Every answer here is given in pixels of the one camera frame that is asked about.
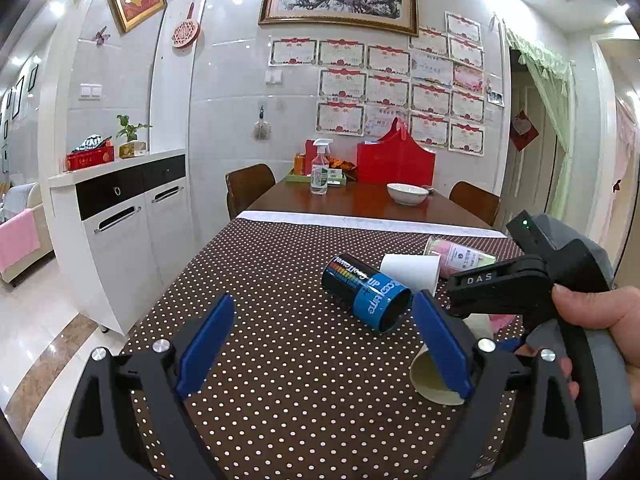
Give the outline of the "right hand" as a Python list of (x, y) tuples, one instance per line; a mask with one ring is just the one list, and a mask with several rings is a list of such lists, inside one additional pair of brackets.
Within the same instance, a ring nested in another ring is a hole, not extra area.
[(608, 292), (572, 292), (554, 284), (544, 298), (567, 323), (586, 330), (608, 330), (625, 361), (629, 392), (634, 410), (640, 402), (640, 292), (625, 286)]

